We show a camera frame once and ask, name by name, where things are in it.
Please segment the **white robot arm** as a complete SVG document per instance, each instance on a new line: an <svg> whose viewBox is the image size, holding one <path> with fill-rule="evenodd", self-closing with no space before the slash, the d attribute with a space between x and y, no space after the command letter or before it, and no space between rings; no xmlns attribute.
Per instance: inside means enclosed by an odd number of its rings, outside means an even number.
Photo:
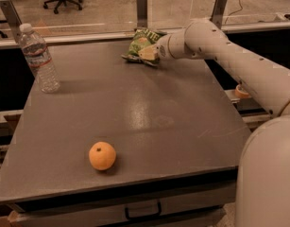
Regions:
<svg viewBox="0 0 290 227"><path fill-rule="evenodd" d="M214 60L237 82L235 96L264 110L266 121L240 156L235 227L290 227L290 69L232 42L205 19L142 47L140 57Z"/></svg>

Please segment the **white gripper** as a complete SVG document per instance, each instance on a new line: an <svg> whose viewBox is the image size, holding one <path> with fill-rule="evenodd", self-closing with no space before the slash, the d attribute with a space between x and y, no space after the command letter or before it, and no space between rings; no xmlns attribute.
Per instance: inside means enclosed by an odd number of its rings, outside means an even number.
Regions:
<svg viewBox="0 0 290 227"><path fill-rule="evenodd" d="M158 58L161 60L172 60L173 57L169 49L170 38L170 35L165 35L161 37L155 44L141 49L138 52L140 58L145 61L155 61Z"/></svg>

